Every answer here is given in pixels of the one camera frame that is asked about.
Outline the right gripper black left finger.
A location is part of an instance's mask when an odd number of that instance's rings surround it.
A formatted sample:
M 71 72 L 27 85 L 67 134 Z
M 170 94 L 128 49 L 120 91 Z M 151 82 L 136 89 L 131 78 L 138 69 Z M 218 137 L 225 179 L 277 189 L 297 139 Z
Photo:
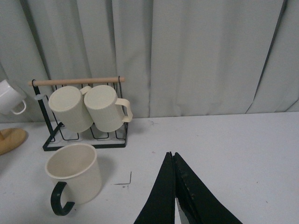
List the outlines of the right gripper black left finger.
M 136 224 L 175 223 L 175 169 L 172 153 L 167 152 L 159 173 Z

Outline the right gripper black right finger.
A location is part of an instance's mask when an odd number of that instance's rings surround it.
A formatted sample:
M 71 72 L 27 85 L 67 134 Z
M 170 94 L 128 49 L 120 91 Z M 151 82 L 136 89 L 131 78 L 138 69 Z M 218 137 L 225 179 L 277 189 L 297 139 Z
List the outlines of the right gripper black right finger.
M 212 194 L 179 153 L 173 156 L 176 173 L 176 196 L 191 224 L 240 224 Z

